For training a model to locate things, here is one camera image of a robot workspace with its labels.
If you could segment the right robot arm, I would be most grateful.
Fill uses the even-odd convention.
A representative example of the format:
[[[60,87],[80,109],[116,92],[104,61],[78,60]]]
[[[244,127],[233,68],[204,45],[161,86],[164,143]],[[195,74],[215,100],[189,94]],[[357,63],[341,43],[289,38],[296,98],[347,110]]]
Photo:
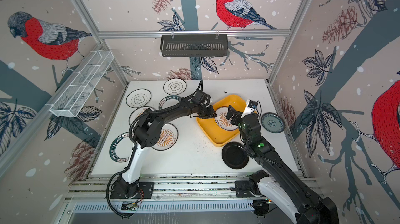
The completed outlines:
[[[228,107],[227,117],[239,128],[244,151],[262,167],[249,180],[254,195],[263,195],[281,209],[294,224],[337,224],[338,210],[329,197],[321,197],[307,186],[261,135],[259,116]]]

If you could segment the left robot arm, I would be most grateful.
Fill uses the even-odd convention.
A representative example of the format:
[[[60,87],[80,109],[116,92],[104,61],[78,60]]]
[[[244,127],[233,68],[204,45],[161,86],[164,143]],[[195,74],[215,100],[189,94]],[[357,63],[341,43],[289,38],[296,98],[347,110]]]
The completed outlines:
[[[160,139],[162,128],[169,122],[180,117],[195,114],[201,119],[210,119],[217,116],[210,105],[211,96],[200,89],[191,95],[179,100],[178,104],[166,109],[148,111],[133,121],[128,131],[128,137],[134,144],[128,164],[124,170],[113,175],[116,177],[112,184],[112,193],[131,199],[139,192],[138,184],[144,156],[149,148]]]

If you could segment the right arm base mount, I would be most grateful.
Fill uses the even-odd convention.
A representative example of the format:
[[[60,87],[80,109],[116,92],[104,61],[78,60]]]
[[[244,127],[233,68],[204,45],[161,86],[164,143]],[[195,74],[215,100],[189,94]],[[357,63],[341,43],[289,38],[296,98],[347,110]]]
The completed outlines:
[[[264,170],[259,170],[249,176],[248,180],[237,180],[234,182],[234,187],[231,191],[234,191],[237,198],[250,198],[250,197],[264,197],[258,188],[258,183],[263,178],[270,177]]]

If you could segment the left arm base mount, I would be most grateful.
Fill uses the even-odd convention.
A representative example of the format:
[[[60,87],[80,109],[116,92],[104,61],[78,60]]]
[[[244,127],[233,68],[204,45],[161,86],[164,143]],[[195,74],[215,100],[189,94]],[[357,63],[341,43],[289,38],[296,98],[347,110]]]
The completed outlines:
[[[151,199],[154,191],[154,182],[134,182],[127,184],[124,181],[114,182],[110,190],[111,199]]]

